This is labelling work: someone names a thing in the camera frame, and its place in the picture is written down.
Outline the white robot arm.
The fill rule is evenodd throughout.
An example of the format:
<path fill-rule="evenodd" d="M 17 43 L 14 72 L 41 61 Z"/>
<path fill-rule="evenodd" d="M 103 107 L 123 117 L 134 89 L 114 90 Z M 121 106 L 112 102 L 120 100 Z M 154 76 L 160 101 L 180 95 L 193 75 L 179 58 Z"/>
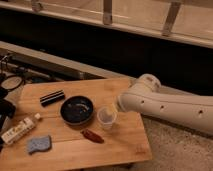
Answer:
<path fill-rule="evenodd" d="M 135 111 L 213 135 L 213 96 L 160 93 L 160 81 L 143 74 L 117 97 L 123 112 Z"/>

